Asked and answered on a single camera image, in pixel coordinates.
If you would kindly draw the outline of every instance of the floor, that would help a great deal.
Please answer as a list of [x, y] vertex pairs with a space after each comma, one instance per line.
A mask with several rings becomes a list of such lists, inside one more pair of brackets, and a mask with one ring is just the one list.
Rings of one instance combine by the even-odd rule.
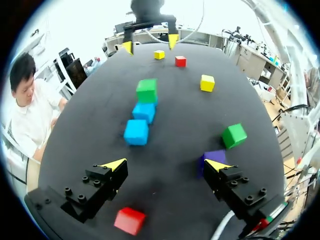
[[[281, 107], [281, 105], [276, 100], [273, 100], [272, 103], [264, 102], [264, 106], [265, 106], [271, 120], [275, 119], [278, 116], [279, 109], [284, 110], [284, 108]], [[286, 99], [286, 104], [290, 106], [289, 99]], [[275, 120], [273, 122], [273, 125], [277, 126], [279, 129], [282, 128], [282, 125], [281, 125], [280, 121], [278, 121], [278, 120]], [[295, 162], [294, 162], [293, 158], [288, 159], [284, 162], [284, 165], [283, 165], [284, 172], [288, 173], [288, 174], [286, 174], [286, 177], [295, 173], [295, 170], [292, 170], [294, 167], [295, 167]], [[298, 177], [293, 177], [288, 180], [286, 179], [286, 181], [284, 183], [286, 190], [289, 190], [290, 188], [294, 187], [295, 184], [297, 183], [297, 180], [298, 180]], [[305, 192], [306, 190], [307, 190], [306, 187], [300, 186], [300, 192]], [[302, 194], [299, 197], [297, 197], [294, 204], [293, 204], [292, 210], [285, 217], [284, 221], [290, 222], [290, 221], [296, 220], [300, 216], [302, 210], [304, 209], [305, 200], [306, 200], [306, 194]]]

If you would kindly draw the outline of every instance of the person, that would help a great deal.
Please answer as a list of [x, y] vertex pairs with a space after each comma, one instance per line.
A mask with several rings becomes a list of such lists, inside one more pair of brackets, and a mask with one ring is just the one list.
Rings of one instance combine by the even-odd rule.
[[24, 154], [41, 162], [49, 135], [56, 124], [54, 109], [62, 111], [67, 100], [43, 79], [34, 78], [33, 57], [23, 53], [10, 72], [11, 93], [15, 98], [11, 132]]

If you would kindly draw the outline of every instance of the table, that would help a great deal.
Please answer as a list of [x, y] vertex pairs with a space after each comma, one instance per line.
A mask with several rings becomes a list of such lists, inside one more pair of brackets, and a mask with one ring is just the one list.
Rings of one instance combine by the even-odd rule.
[[266, 68], [270, 73], [270, 79], [261, 78], [266, 84], [278, 88], [284, 71], [273, 63], [269, 58], [262, 55], [259, 51], [252, 47], [242, 44], [237, 47], [235, 56], [233, 57], [236, 64], [247, 77], [259, 80], [262, 71]]
[[[165, 58], [154, 59], [164, 50]], [[175, 67], [185, 56], [187, 67]], [[202, 74], [215, 78], [213, 92], [200, 90]], [[146, 146], [127, 146], [123, 133], [136, 104], [140, 80], [158, 78], [158, 106]], [[103, 239], [133, 237], [113, 226], [117, 212], [132, 207], [147, 215], [135, 239], [208, 240], [230, 210], [218, 202], [197, 161], [224, 148], [223, 130], [242, 123], [246, 141], [226, 151], [257, 185], [283, 194], [283, 164], [270, 118], [246, 76], [219, 49], [161, 43], [137, 45], [134, 56], [120, 49], [79, 87], [60, 115], [42, 159], [39, 186], [61, 191], [81, 180], [92, 164], [127, 158], [128, 177], [113, 201], [85, 222]], [[233, 217], [221, 240], [236, 239], [245, 223]]]

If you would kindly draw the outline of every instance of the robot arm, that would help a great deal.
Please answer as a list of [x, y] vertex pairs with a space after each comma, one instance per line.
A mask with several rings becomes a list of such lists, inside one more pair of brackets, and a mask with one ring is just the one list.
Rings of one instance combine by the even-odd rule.
[[123, 46], [128, 53], [134, 54], [132, 35], [136, 30], [152, 28], [163, 22], [168, 23], [169, 48], [174, 48], [179, 38], [176, 28], [177, 19], [173, 15], [160, 14], [160, 8], [163, 4], [164, 0], [132, 0], [131, 9], [136, 17], [136, 22], [123, 27]]

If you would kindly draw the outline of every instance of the wall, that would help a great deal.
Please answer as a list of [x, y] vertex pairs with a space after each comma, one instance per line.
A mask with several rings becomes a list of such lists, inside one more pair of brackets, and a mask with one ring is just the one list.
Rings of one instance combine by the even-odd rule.
[[[196, 28], [201, 21], [203, 0], [167, 0], [161, 12], [174, 14], [178, 22]], [[239, 26], [241, 34], [248, 34], [257, 43], [265, 42], [272, 52], [277, 53], [268, 32], [259, 23], [254, 11], [241, 0], [205, 0], [204, 19], [199, 31], [221, 34], [222, 29], [235, 31]]]
[[30, 19], [21, 47], [39, 28], [47, 33], [46, 47], [52, 55], [68, 47], [82, 64], [94, 57], [103, 57], [104, 39], [113, 35], [114, 26], [125, 21], [125, 13], [130, 10], [130, 0], [121, 2], [121, 6], [127, 7], [115, 7], [106, 0], [48, 1]]

